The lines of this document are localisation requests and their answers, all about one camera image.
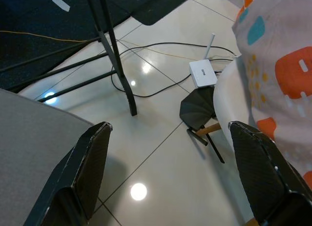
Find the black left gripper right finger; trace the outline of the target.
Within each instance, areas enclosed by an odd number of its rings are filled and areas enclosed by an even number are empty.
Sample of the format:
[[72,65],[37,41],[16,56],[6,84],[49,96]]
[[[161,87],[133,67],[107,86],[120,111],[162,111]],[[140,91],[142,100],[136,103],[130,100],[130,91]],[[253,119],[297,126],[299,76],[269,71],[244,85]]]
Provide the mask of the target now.
[[228,124],[236,165],[259,226],[312,226],[312,190],[275,142],[239,121]]

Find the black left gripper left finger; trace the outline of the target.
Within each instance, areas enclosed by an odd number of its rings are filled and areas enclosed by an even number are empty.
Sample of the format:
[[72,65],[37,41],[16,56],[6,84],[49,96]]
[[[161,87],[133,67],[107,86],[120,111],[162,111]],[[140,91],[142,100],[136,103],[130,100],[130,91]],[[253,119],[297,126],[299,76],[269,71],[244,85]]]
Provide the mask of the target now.
[[87,226],[101,186],[110,134],[108,122],[88,128],[53,169],[24,226]]

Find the pink pillow with orange spots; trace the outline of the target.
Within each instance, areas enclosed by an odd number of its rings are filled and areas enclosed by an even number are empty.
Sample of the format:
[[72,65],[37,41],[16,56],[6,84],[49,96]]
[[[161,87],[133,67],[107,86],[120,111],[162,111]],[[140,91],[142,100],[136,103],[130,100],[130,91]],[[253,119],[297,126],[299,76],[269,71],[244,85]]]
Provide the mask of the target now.
[[312,0],[243,0],[233,32],[257,128],[312,189]]

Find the white chair with wooden legs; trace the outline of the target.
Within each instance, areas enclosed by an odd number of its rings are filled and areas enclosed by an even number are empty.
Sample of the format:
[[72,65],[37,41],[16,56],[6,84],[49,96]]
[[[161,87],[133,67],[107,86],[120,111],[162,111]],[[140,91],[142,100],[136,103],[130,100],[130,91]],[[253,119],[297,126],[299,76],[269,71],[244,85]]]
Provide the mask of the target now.
[[198,205],[194,226],[244,226],[254,215],[244,191],[234,154],[228,123],[241,121],[254,125],[251,116],[248,80],[240,57],[225,67],[214,90],[214,108],[220,129],[212,132],[215,144],[224,158],[222,164],[212,146],[195,142],[201,157],[208,161],[209,173],[214,175],[213,188],[200,196],[205,206]]

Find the white router with antenna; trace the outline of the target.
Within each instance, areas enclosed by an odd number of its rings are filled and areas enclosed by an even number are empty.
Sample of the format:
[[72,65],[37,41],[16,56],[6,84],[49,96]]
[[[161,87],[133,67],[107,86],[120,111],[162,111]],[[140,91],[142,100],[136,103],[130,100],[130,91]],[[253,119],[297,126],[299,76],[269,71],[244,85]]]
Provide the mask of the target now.
[[213,86],[217,82],[216,74],[210,63],[210,60],[208,59],[208,54],[214,38],[215,34],[212,33],[211,38],[206,47],[203,59],[189,63],[190,73],[196,88]]

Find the black metal clothes rack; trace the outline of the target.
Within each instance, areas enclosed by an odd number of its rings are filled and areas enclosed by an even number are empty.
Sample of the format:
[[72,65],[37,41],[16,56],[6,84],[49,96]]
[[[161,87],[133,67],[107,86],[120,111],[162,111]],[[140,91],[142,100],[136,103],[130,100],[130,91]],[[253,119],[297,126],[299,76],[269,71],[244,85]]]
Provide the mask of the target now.
[[113,69],[111,71],[106,72],[106,73],[104,73],[102,75],[99,75],[97,77],[91,78],[89,80],[86,80],[84,82],[81,82],[79,84],[73,85],[73,86],[71,86],[69,88],[66,88],[66,89],[60,91],[60,92],[56,92],[56,93],[54,93],[51,96],[41,98],[41,99],[38,100],[38,102],[45,103],[48,100],[51,100],[53,98],[57,98],[59,96],[62,96],[64,94],[67,94],[69,92],[72,92],[74,90],[80,89],[80,88],[82,88],[84,86],[87,86],[89,84],[92,84],[94,82],[100,81],[100,80],[102,80],[102,79],[104,79],[106,77],[111,77],[114,74],[116,74],[118,79],[119,79],[119,81],[120,81],[120,83],[121,83],[121,85],[122,85],[122,87],[123,87],[124,93],[126,94],[126,97],[127,97],[127,100],[128,100],[128,104],[129,104],[130,114],[132,116],[137,115],[137,106],[136,106],[136,102],[135,102],[135,99],[134,99],[134,94],[132,92],[132,89],[131,89],[131,87],[129,85],[129,82],[128,82],[128,80],[127,80],[127,78],[126,78],[126,76],[124,74],[124,71],[123,71],[123,67],[122,67],[122,63],[121,63],[121,59],[120,59],[120,55],[119,55],[119,50],[118,50],[118,47],[117,47],[117,41],[116,41],[114,29],[113,29],[113,24],[112,24],[112,20],[111,20],[110,14],[109,14],[109,9],[108,9],[108,6],[107,6],[107,1],[106,0],[99,0],[99,3],[100,3],[100,6],[101,6],[101,12],[103,13],[104,21],[105,21],[106,26],[107,26],[107,30],[108,30],[108,34],[109,34],[109,38],[110,38],[109,40],[106,38],[105,33],[102,30],[102,28],[101,28],[101,25],[100,25],[100,22],[99,22],[99,17],[98,17],[98,15],[96,13],[96,9],[95,9],[95,6],[93,5],[92,0],[87,0],[87,4],[88,4],[88,6],[90,8],[90,11],[92,13],[92,17],[93,17],[93,20],[94,20],[95,29],[97,31],[97,36],[95,38],[83,41],[81,43],[78,43],[78,44],[75,44],[75,45],[72,45],[72,46],[69,46],[69,47],[57,50],[57,51],[54,51],[54,52],[49,53],[49,54],[45,54],[45,55],[41,55],[41,56],[36,57],[36,58],[32,58],[30,60],[27,60],[27,61],[15,64],[15,65],[11,65],[11,66],[2,68],[2,69],[0,69],[0,73],[6,72],[6,71],[11,71],[11,70],[13,70],[16,67],[21,67],[21,66],[24,66],[24,65],[28,65],[30,63],[39,61],[41,59],[50,57],[52,55],[56,55],[56,54],[68,51],[68,50],[73,49],[73,48],[78,48],[78,47],[82,47],[82,46],[85,47],[86,45],[88,45],[88,44],[90,44],[92,42],[95,42],[95,41],[100,42],[102,44],[102,46],[104,47],[105,52],[103,54],[99,54],[99,55],[96,55],[94,57],[90,57],[90,58],[84,59],[82,61],[76,62],[74,64],[68,65],[66,67],[60,68],[58,70],[54,70],[54,71],[52,71],[50,73],[45,73],[43,75],[31,78],[31,79],[29,79],[27,81],[24,81],[24,82],[22,82],[20,84],[16,84],[16,85],[10,87],[8,90],[12,92],[12,91],[15,90],[15,88],[22,88],[24,86],[27,86],[27,85],[32,84],[34,82],[37,82],[39,80],[48,78],[50,76],[59,74],[61,72],[67,71],[69,69],[72,69],[74,67],[78,67],[78,66],[81,66],[81,65],[84,65],[84,64],[87,64],[87,63],[90,63],[92,61],[99,60],[101,58],[104,58],[104,57],[108,56],[109,60],[110,60],[110,62],[112,64],[112,67],[113,67]]

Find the black carpet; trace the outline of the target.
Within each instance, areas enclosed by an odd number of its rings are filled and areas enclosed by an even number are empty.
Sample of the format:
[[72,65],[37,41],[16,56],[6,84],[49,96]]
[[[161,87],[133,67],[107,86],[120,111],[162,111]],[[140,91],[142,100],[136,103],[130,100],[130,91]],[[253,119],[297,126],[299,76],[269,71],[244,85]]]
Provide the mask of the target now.
[[[0,69],[75,45],[97,36],[87,0],[0,0]],[[133,17],[152,25],[186,0],[106,0],[113,26]],[[80,47],[0,73],[0,88],[8,89],[51,71]]]

